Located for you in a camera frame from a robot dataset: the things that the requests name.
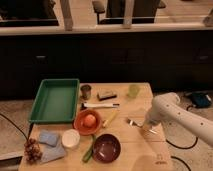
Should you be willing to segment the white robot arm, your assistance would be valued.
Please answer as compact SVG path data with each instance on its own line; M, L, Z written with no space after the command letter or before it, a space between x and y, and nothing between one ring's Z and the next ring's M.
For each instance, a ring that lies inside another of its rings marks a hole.
M213 147L213 121L181 108L179 103L180 97L174 92L155 96L145 115L142 129L148 131L162 120L170 118Z

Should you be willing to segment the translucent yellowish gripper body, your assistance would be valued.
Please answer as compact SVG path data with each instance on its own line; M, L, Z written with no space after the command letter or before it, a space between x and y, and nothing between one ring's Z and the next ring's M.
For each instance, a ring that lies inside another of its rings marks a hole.
M144 123L142 124L141 130L142 130L143 132L151 132L151 133L153 133L153 134L156 134L156 131L154 131L154 130L152 129L152 125L151 125L150 123L148 123L148 122L144 122Z

